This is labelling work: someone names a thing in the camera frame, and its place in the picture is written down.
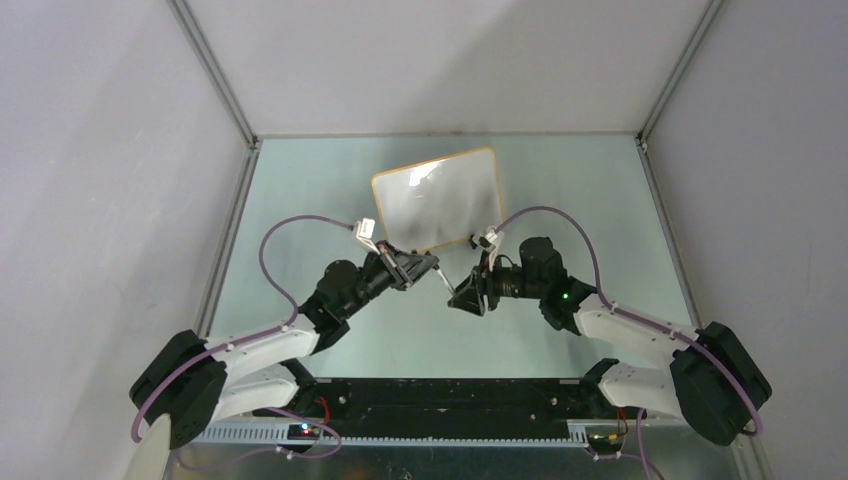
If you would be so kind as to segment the yellow framed whiteboard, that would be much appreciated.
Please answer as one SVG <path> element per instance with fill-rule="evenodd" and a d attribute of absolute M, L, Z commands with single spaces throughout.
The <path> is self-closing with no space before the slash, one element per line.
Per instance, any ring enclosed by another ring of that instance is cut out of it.
<path fill-rule="evenodd" d="M 489 146 L 377 173 L 371 187 L 386 239 L 403 250 L 462 242 L 505 219 Z"/>

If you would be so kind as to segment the silver whiteboard marker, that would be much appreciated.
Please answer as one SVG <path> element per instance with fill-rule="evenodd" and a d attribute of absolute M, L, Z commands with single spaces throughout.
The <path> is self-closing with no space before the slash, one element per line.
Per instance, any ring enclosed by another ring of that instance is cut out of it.
<path fill-rule="evenodd" d="M 447 275 L 444 273 L 444 270 L 441 267 L 435 267 L 434 272 L 441 279 L 442 283 L 444 284 L 445 288 L 448 290 L 449 294 L 451 296 L 454 296 L 456 294 L 455 287 L 453 286 L 453 284 L 451 283 L 451 281 L 449 280 Z"/>

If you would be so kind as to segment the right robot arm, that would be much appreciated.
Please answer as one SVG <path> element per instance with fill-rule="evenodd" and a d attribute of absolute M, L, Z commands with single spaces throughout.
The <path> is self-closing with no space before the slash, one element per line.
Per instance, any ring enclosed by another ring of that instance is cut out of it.
<path fill-rule="evenodd" d="M 567 272 L 548 237 L 524 240 L 519 258 L 514 264 L 482 254 L 447 304 L 482 316 L 503 298 L 535 300 L 555 330 L 624 347 L 648 361 L 636 367 L 605 358 L 593 366 L 581 392 L 591 416 L 643 408 L 683 419 L 704 439 L 727 446 L 771 398 L 770 383 L 729 327 L 712 322 L 697 329 L 604 302 L 594 286 Z"/>

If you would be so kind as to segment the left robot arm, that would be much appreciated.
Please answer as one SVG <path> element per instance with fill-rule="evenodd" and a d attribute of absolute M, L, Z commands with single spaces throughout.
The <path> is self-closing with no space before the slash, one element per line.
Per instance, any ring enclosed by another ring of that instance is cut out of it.
<path fill-rule="evenodd" d="M 360 265 L 330 263 L 288 320 L 240 336 L 174 334 L 130 388 L 138 410 L 132 440 L 140 442 L 142 425 L 161 416 L 170 420 L 168 447 L 176 450 L 210 424 L 242 413 L 282 407 L 292 416 L 308 414 L 316 390 L 297 378 L 290 363 L 329 349 L 349 332 L 350 319 L 381 294 L 406 291 L 438 267 L 432 254 L 379 241 Z"/>

